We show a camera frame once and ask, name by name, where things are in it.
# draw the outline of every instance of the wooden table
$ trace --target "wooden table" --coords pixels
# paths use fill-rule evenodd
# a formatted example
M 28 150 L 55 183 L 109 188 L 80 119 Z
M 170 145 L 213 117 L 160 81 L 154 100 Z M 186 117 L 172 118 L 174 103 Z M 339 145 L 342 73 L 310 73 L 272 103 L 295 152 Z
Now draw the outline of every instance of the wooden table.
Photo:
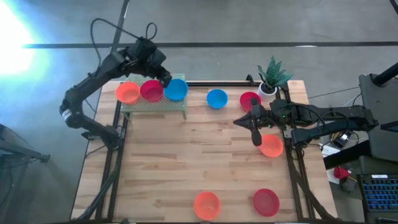
M 95 118 L 102 124 L 112 123 L 118 85 L 109 82 L 102 88 Z M 204 190 L 214 192 L 221 201 L 221 213 L 214 222 L 297 221 L 285 151 L 276 158 L 263 156 L 252 145 L 250 132 L 232 123 L 244 114 L 239 107 L 240 95 L 257 88 L 223 87 L 229 101 L 222 110 L 212 110 L 206 104 L 212 89 L 190 88 L 187 120 L 173 112 L 134 114 L 124 147 L 114 221 L 199 222 L 193 201 Z M 289 81 L 289 89 L 292 101 L 308 104 L 303 81 Z M 272 100 L 262 102 L 263 106 L 269 108 Z M 277 128 L 261 132 L 282 137 Z M 102 144 L 90 142 L 88 152 Z M 98 193 L 105 158 L 106 149 L 85 160 L 72 218 L 82 214 Z M 312 192 L 336 217 L 319 147 L 306 148 L 304 161 Z M 277 215 L 267 218 L 256 213 L 252 198 L 261 188 L 278 195 Z M 302 192 L 300 199 L 306 214 Z

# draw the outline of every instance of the blue bowl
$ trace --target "blue bowl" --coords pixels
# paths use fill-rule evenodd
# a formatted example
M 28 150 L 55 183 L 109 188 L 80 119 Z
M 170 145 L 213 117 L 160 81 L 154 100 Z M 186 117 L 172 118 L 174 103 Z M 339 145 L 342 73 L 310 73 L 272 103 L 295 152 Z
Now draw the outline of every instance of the blue bowl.
M 207 94 L 207 103 L 213 109 L 221 109 L 228 102 L 228 95 L 223 90 L 211 90 Z
M 164 89 L 164 95 L 172 101 L 181 101 L 188 93 L 188 85 L 184 80 L 173 79 L 167 88 Z

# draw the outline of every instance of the concrete floor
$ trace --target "concrete floor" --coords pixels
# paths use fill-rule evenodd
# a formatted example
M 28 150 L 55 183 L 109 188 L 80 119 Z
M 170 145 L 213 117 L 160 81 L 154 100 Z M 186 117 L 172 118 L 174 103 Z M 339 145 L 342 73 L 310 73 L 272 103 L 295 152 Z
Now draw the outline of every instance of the concrete floor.
M 117 24 L 122 0 L 5 1 L 30 33 L 25 44 L 89 43 L 90 22 L 102 17 Z M 148 22 L 158 25 L 156 42 L 321 42 L 397 40 L 398 15 L 386 0 L 141 0 L 131 1 L 124 28 L 144 35 Z M 18 34 L 7 30 L 11 37 Z M 95 26 L 95 39 L 111 43 L 115 31 Z M 9 43 L 0 37 L 0 46 Z M 122 35 L 121 42 L 133 42 Z M 242 80 L 256 76 L 256 65 L 271 56 L 304 80 L 308 96 L 358 86 L 358 75 L 379 73 L 397 62 L 398 47 L 268 47 L 161 49 L 164 66 L 188 80 Z M 29 166 L 14 194 L 5 223 L 49 223 L 70 217 L 87 141 L 83 130 L 67 128 L 58 113 L 64 92 L 92 72 L 93 49 L 21 50 L 31 55 L 27 70 L 4 72 L 19 57 L 3 56 L 0 66 L 0 123 L 27 139 L 47 164 Z M 103 57 L 109 49 L 101 49 Z M 343 106 L 358 89 L 313 98 L 317 106 Z M 98 92 L 89 97 L 95 107 Z M 85 112 L 93 112 L 85 107 Z M 339 217 L 363 220 L 359 200 L 336 194 Z

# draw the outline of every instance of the bowl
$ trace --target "bowl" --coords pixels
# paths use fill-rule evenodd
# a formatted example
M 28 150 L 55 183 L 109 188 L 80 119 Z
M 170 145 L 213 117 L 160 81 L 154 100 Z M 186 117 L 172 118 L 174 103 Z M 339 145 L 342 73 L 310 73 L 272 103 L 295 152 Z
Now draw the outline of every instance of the bowl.
M 282 140 L 274 134 L 264 134 L 261 136 L 261 145 L 258 148 L 268 157 L 278 157 L 284 150 Z
M 134 104 L 139 98 L 139 85 L 134 82 L 124 82 L 115 91 L 116 98 L 127 105 Z
M 173 79 L 167 88 L 164 89 L 164 95 L 172 101 L 181 101 L 188 93 L 188 85 L 184 80 Z
M 207 103 L 213 109 L 221 109 L 228 102 L 228 95 L 223 90 L 211 90 L 207 94 Z
M 148 80 L 142 84 L 140 94 L 143 99 L 155 103 L 163 97 L 163 87 L 157 80 Z
M 206 221 L 214 220 L 220 214 L 220 200 L 212 192 L 202 192 L 195 198 L 193 209 L 200 219 Z
M 254 194 L 254 209 L 265 217 L 272 217 L 279 211 L 279 198 L 269 189 L 260 189 Z
M 259 104 L 261 104 L 261 98 L 257 93 L 245 92 L 241 95 L 240 102 L 242 110 L 248 112 L 252 108 L 251 99 L 255 98 Z

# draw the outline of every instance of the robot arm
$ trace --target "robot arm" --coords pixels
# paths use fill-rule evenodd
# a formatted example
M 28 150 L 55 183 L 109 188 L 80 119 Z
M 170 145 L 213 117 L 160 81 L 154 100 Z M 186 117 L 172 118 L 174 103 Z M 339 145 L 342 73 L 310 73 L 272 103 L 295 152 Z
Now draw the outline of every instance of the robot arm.
M 114 127 L 103 126 L 83 114 L 83 101 L 111 79 L 123 75 L 128 77 L 130 73 L 156 78 L 167 87 L 172 76 L 161 66 L 165 59 L 166 56 L 152 41 L 142 37 L 131 49 L 112 52 L 95 73 L 88 74 L 87 78 L 65 93 L 60 114 L 69 127 L 88 130 L 91 135 L 99 136 L 108 148 L 119 146 L 119 134 Z
M 350 106 L 339 108 L 317 108 L 313 105 L 288 102 L 287 100 L 274 100 L 266 110 L 256 100 L 252 100 L 252 110 L 234 124 L 249 129 L 252 132 L 252 142 L 255 146 L 261 145 L 260 128 L 277 126 L 286 130 L 286 126 L 301 126 L 323 122 L 323 126 L 316 128 L 293 129 L 292 145 L 306 146 L 312 139 L 336 133 L 339 131 L 370 131 L 379 123 L 373 118 L 370 110 L 363 106 Z

